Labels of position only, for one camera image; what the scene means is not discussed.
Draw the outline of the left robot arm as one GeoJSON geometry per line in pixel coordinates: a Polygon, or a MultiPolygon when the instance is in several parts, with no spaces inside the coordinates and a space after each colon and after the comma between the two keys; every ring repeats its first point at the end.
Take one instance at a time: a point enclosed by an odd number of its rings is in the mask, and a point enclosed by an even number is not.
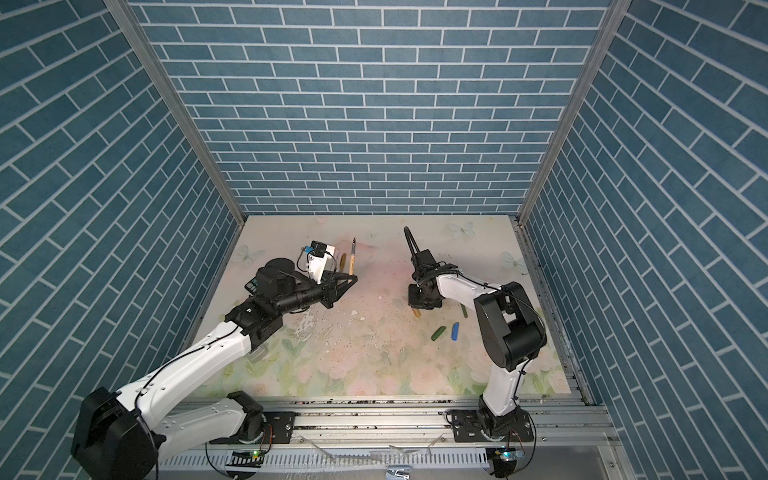
{"type": "Polygon", "coordinates": [[[99,387],[86,396],[72,457],[93,479],[143,479],[165,459],[212,440],[265,441],[271,433],[263,407],[243,391],[172,411],[224,367],[255,352],[282,327],[284,315],[314,304],[330,309],[357,281],[334,271],[313,279],[290,259],[270,260],[247,283],[248,298],[200,341],[114,392],[99,387]]]}

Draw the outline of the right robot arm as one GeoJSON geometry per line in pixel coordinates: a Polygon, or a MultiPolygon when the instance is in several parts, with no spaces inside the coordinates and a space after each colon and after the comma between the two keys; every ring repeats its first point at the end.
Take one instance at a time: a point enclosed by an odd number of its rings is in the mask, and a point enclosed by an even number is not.
{"type": "Polygon", "coordinates": [[[437,261],[430,250],[420,249],[408,227],[403,231],[414,267],[408,287],[410,307],[433,310],[450,299],[476,314],[483,347],[492,361],[479,397],[481,431],[490,439],[515,435],[521,442],[535,440],[535,424],[519,404],[519,389],[529,362],[547,344],[547,332],[523,286],[475,280],[458,266],[437,261]]]}

